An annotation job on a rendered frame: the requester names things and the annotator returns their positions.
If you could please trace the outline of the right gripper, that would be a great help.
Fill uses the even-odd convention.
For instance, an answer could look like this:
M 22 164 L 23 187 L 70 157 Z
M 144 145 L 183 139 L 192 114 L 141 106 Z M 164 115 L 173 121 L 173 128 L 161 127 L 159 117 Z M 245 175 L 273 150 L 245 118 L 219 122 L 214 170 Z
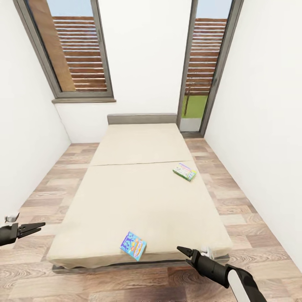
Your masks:
M 216 261 L 201 255 L 197 249 L 192 250 L 190 248 L 181 246 L 178 246 L 177 249 L 187 255 L 189 258 L 192 257 L 191 260 L 186 259 L 186 262 L 196 269 L 202 277 L 207 277 L 215 281 L 214 267 L 217 263 Z

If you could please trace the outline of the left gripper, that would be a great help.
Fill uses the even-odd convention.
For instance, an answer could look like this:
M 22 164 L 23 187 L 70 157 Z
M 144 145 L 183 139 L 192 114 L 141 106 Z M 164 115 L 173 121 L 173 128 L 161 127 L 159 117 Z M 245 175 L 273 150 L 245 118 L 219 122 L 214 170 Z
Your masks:
M 15 243 L 16 239 L 36 233 L 40 231 L 40 227 L 45 226 L 45 224 L 45 222 L 22 224 L 19 227 L 18 223 L 13 223 L 11 226 L 2 227 L 0 228 L 0 246 Z

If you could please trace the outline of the board game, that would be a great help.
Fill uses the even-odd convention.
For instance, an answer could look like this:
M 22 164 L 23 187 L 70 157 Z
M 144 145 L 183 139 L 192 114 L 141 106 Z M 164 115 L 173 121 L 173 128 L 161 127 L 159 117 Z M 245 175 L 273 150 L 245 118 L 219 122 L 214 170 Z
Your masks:
M 138 262 L 146 244 L 147 242 L 140 240 L 136 235 L 129 232 L 119 247 Z
M 189 169 L 188 167 L 184 166 L 183 164 L 177 164 L 173 168 L 173 172 L 176 174 L 179 174 L 182 176 L 185 180 L 188 180 L 189 182 L 193 179 L 196 172 L 192 169 Z

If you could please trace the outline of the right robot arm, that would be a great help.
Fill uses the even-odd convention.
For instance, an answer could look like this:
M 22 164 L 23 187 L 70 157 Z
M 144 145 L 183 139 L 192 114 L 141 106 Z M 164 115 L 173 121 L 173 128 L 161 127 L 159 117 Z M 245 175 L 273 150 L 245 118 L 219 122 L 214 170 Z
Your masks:
M 226 264 L 225 266 L 214 261 L 209 246 L 202 246 L 200 253 L 197 249 L 178 246 L 177 249 L 187 255 L 186 259 L 202 277 L 207 277 L 225 288 L 231 287 L 237 302 L 267 302 L 253 276 L 245 269 Z

